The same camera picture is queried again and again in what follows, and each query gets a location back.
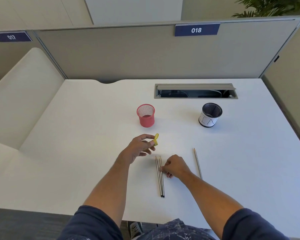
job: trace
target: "blue sign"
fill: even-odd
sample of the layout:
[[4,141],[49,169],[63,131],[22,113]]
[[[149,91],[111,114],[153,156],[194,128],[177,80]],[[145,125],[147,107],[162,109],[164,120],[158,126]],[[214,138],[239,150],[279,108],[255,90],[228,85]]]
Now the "blue sign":
[[25,42],[32,41],[26,31],[0,32],[0,42]]
[[176,25],[174,36],[217,35],[220,24]]

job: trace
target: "white paper label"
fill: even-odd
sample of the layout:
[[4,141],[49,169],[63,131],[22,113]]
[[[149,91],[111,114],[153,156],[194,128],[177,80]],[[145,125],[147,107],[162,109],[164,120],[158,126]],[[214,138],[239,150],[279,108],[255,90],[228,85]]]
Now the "white paper label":
[[204,125],[206,127],[212,127],[216,123],[218,118],[211,118],[207,115],[205,115],[203,112],[201,112],[201,115],[199,117],[199,122],[201,125]]

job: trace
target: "dark blue sleeve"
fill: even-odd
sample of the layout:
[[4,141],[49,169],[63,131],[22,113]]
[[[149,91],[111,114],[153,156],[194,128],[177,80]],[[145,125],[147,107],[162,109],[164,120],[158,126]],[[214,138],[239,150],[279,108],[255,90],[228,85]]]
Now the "dark blue sleeve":
[[222,240],[289,240],[258,213],[240,209],[226,222]]
[[80,206],[57,240],[123,240],[116,223],[102,210]]

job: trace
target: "red rim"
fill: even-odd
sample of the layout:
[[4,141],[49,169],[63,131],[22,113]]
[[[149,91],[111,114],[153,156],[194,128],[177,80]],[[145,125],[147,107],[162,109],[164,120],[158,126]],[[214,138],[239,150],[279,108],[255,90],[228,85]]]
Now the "red rim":
[[151,116],[147,117],[147,118],[151,118],[152,116],[154,116],[156,110],[155,110],[155,108],[154,108],[151,104],[141,104],[141,105],[136,109],[136,114],[137,114],[137,116],[138,116],[139,118],[142,118],[141,116],[138,115],[138,109],[139,109],[141,106],[144,106],[144,105],[150,105],[150,106],[153,108],[153,114],[152,114]]

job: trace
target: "red mesh cup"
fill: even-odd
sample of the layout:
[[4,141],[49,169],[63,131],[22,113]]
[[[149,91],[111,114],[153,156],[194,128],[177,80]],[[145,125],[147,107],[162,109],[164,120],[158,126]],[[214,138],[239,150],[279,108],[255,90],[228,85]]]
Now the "red mesh cup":
[[150,104],[140,105],[136,109],[139,116],[140,125],[143,127],[151,127],[155,123],[155,108]]

